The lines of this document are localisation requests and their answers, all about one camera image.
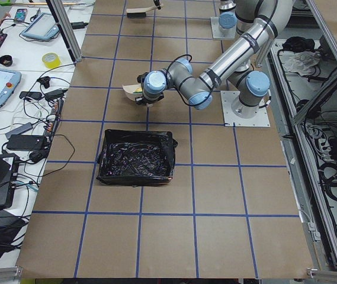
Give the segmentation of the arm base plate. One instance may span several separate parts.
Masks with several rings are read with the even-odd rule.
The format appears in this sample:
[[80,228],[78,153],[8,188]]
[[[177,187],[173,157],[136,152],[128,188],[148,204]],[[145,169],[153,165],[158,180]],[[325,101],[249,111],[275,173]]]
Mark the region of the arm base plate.
[[236,35],[236,25],[223,28],[219,23],[219,17],[211,17],[211,30],[214,40],[233,40]]
[[264,98],[258,106],[245,106],[239,91],[221,91],[224,125],[226,127],[270,127]]

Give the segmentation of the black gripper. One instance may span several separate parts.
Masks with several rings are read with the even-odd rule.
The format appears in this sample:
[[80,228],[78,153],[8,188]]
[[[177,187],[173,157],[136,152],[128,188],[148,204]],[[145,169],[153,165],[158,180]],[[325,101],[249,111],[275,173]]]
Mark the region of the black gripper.
[[141,83],[142,87],[141,97],[135,99],[137,104],[153,104],[163,98],[163,73],[144,73],[142,75],[138,75],[137,82]]

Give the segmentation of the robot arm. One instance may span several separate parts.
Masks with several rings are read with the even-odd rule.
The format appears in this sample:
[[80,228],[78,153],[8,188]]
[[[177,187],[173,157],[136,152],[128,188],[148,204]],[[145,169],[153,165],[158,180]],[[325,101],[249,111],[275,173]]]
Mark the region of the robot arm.
[[222,0],[219,5],[219,26],[222,29],[231,29],[237,24],[235,15],[236,4],[233,0]]
[[236,1],[233,13],[239,38],[197,78],[192,75],[185,55],[164,69],[138,76],[142,92],[136,97],[136,104],[151,105],[163,98],[165,90],[174,88],[187,105],[206,108],[212,101],[212,92],[269,39],[282,32],[290,19],[292,6],[292,1]]

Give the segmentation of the person hand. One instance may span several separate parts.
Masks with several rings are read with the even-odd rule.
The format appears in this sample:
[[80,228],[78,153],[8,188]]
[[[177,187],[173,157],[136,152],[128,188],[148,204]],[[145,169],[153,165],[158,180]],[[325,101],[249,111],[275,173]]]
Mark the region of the person hand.
[[4,22],[5,20],[7,19],[10,19],[11,18],[11,14],[9,12],[6,12],[2,18],[0,19],[0,22]]

